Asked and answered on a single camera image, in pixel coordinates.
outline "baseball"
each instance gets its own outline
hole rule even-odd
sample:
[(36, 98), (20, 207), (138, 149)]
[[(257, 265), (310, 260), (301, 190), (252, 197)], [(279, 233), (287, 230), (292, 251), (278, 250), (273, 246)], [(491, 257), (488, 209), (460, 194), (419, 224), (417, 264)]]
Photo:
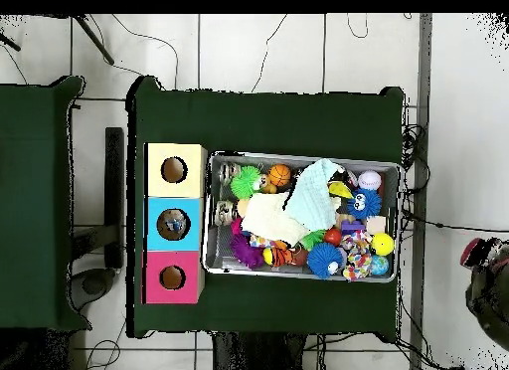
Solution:
[(382, 177), (376, 171), (364, 171), (359, 176), (359, 187), (367, 190), (377, 190), (382, 184)]

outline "light blue cloth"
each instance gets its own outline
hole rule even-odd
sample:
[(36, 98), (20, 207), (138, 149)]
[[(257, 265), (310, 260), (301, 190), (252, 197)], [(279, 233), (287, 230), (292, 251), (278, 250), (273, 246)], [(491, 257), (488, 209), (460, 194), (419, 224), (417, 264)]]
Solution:
[(320, 159), (302, 171), (284, 212), (310, 231), (328, 230), (336, 223), (327, 182), (345, 169), (329, 159)]

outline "colored cube stack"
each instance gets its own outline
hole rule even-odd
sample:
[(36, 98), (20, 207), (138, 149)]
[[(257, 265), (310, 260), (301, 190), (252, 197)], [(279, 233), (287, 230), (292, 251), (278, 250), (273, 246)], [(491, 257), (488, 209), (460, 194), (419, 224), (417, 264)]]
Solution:
[(147, 143), (144, 150), (145, 303), (197, 303), (207, 151), (198, 144)]

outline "yellow box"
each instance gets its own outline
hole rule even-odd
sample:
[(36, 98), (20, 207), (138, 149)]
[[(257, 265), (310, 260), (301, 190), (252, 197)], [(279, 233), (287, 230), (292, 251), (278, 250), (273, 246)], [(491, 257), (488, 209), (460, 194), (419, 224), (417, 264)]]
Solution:
[(148, 196), (203, 197), (207, 151), (201, 145), (148, 143), (146, 150)]

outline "pink box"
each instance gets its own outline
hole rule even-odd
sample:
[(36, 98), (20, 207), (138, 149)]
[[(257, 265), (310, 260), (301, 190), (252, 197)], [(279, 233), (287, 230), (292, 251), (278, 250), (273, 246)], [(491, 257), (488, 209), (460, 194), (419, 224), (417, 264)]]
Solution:
[[(161, 273), (168, 267), (177, 267), (183, 273), (183, 282), (174, 289), (161, 283)], [(199, 252), (147, 252), (146, 303), (196, 304), (204, 276)]]

